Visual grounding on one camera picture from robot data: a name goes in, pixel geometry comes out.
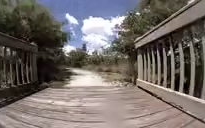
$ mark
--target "wooden bridge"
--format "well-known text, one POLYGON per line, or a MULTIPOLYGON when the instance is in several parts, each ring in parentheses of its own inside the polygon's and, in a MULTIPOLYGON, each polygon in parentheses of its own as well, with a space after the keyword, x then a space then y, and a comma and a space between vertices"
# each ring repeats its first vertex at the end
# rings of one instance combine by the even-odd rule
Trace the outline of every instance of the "wooden bridge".
MULTIPOLYGON (((205 128, 205 0, 135 42, 137 87, 47 88, 1 107, 0 128, 205 128)), ((0 105, 39 87, 36 59, 0 33, 0 105)))

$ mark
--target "white cloud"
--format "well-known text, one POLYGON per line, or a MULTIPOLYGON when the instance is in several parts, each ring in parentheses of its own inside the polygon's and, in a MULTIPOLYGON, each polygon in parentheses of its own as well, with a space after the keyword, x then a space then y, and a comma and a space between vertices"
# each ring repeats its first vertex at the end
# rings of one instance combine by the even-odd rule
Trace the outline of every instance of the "white cloud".
POLYGON ((64 50, 65 54, 67 54, 67 53, 70 53, 73 50, 76 50, 76 47, 71 46, 71 45, 66 45, 66 46, 64 46, 63 50, 64 50))
POLYGON ((125 16, 104 19, 102 17, 92 17, 83 20, 82 40, 86 42, 89 52, 108 47, 110 39, 117 36, 116 26, 121 25, 125 16))
POLYGON ((79 25, 78 20, 74 16, 70 15, 69 13, 65 14, 65 18, 68 20, 69 24, 79 25))

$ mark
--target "handrail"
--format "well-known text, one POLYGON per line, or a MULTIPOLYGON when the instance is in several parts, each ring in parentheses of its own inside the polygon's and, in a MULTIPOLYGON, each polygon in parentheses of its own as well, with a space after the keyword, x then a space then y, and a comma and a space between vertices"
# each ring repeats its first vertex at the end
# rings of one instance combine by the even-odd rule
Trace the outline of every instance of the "handrail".
POLYGON ((37 52, 37 46, 0 32, 0 45, 37 52))
POLYGON ((135 40, 140 47, 205 17, 205 0, 195 0, 135 40))
POLYGON ((0 32, 0 90, 37 82, 37 45, 0 32))

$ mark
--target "green vegetation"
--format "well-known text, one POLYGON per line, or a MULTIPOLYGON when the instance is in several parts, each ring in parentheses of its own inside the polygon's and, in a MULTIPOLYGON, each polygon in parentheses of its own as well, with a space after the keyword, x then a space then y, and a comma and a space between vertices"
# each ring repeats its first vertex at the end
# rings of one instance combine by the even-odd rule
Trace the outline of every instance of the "green vegetation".
MULTIPOLYGON (((117 27, 119 37, 112 42, 111 48, 104 49, 100 54, 97 52, 92 55, 82 53, 85 59, 81 55, 78 66, 101 72, 125 74, 128 79, 133 78, 135 83, 137 78, 135 39, 161 23, 187 3, 187 0, 141 0, 134 10, 127 13, 121 26, 117 27)), ((71 54, 74 53, 79 54, 79 50, 73 51, 71 54)), ((76 60, 74 59, 76 56, 70 55, 69 57, 72 61, 76 60)))
POLYGON ((188 3, 187 0, 141 0, 127 13, 112 46, 98 53, 82 49, 64 55, 62 47, 69 34, 60 23, 35 0, 0 0, 0 32, 38 45, 38 73, 40 81, 60 79, 58 65, 84 67, 102 72, 125 74, 136 79, 137 51, 134 40, 158 25, 188 3))
POLYGON ((55 79, 64 59, 69 34, 61 30, 63 25, 35 0, 0 0, 0 32, 38 45, 40 81, 55 79))

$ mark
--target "railing post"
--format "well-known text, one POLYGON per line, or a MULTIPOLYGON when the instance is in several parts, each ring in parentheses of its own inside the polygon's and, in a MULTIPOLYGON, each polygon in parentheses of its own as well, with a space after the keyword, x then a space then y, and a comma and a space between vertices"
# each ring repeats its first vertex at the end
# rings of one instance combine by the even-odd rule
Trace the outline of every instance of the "railing post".
POLYGON ((151 82, 151 59, 150 59, 150 49, 147 48, 147 60, 148 60, 148 82, 151 82))
POLYGON ((201 24, 201 33, 202 33, 202 55, 203 55, 203 86, 202 86, 202 95, 201 98, 205 99, 205 31, 204 31, 204 22, 201 24))
POLYGON ((190 58, 191 58, 191 78, 190 78, 190 90, 189 95, 194 95, 194 88, 195 88, 195 49, 194 49, 194 42, 192 32, 189 30, 189 45, 190 45, 190 58))
POLYGON ((163 47, 163 86, 167 87, 167 53, 165 43, 162 42, 163 47))
POLYGON ((138 78, 143 79, 142 52, 138 49, 138 78))
POLYGON ((171 52, 171 89, 175 88, 175 59, 174 59, 174 49, 172 44, 172 37, 169 38, 170 52, 171 52))
POLYGON ((179 53, 180 53, 180 88, 179 91, 183 93, 184 90, 184 52, 182 48, 182 42, 178 43, 179 53))
POLYGON ((153 47, 151 47, 151 54, 152 54, 152 82, 155 84, 156 83, 156 62, 155 62, 155 52, 153 47))
POLYGON ((157 49, 157 70, 158 70, 158 75, 157 75, 157 79, 158 79, 158 82, 157 84, 160 85, 161 83, 161 59, 160 59, 160 51, 159 51, 159 44, 156 45, 156 49, 157 49))
POLYGON ((148 73, 148 70, 147 70, 147 59, 146 59, 146 51, 144 51, 144 54, 143 54, 143 60, 144 60, 144 80, 147 81, 147 73, 148 73))

